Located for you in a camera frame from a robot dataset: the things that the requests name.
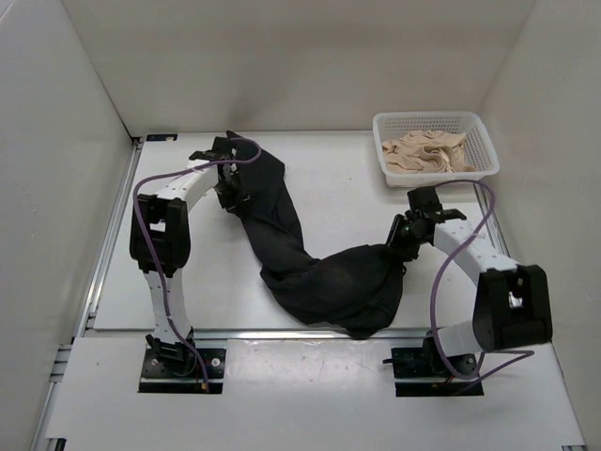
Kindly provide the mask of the black trousers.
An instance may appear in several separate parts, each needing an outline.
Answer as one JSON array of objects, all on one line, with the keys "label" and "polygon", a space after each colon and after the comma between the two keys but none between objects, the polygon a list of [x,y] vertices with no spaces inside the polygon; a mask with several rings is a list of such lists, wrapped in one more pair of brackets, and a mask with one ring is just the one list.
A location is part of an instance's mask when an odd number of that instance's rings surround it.
[{"label": "black trousers", "polygon": [[212,147],[239,159],[237,188],[218,199],[240,219],[275,301],[306,325],[337,325],[359,339],[390,326],[403,292],[401,257],[384,244],[311,257],[283,162],[235,132],[216,137]]}]

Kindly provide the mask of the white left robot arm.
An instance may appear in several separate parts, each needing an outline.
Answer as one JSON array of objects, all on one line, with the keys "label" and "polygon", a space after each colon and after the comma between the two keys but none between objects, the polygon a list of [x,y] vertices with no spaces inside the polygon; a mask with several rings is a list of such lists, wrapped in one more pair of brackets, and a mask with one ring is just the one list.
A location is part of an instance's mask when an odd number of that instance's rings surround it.
[{"label": "white left robot arm", "polygon": [[194,152],[178,171],[140,180],[132,192],[130,255],[151,296],[154,331],[146,337],[153,357],[177,378],[195,376],[208,388],[208,369],[193,338],[182,270],[192,247],[189,213],[208,192],[236,186],[235,148]]}]

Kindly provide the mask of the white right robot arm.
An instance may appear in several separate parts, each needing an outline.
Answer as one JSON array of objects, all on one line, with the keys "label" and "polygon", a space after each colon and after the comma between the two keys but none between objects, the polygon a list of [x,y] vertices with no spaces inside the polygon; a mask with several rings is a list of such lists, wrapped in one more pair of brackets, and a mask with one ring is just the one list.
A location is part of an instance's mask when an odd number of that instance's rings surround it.
[{"label": "white right robot arm", "polygon": [[408,261],[429,244],[445,256],[441,267],[455,264],[475,285],[471,319],[451,326],[437,323],[437,295],[444,275],[431,288],[430,332],[423,341],[422,364],[432,375],[476,377],[477,354],[506,352],[551,341],[553,325],[546,272],[501,254],[457,209],[442,206],[437,189],[408,192],[408,210],[395,216],[387,245]]}]

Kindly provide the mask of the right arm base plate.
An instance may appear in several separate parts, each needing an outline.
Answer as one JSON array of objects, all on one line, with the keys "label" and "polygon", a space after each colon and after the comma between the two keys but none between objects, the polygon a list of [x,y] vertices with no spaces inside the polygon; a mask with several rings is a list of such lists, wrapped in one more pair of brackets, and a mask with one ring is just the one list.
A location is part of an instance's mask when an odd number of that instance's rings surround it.
[{"label": "right arm base plate", "polygon": [[396,397],[481,397],[483,385],[476,379],[453,376],[442,362],[430,359],[422,348],[392,348],[382,361],[393,368]]}]

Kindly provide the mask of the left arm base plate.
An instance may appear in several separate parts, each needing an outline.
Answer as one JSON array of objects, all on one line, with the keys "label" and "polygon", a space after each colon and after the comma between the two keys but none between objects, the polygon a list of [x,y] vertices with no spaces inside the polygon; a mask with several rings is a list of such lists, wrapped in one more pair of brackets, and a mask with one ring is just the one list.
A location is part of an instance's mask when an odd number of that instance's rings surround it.
[{"label": "left arm base plate", "polygon": [[143,394],[220,395],[226,366],[225,348],[197,348],[181,343],[153,344],[146,337],[138,392]]}]

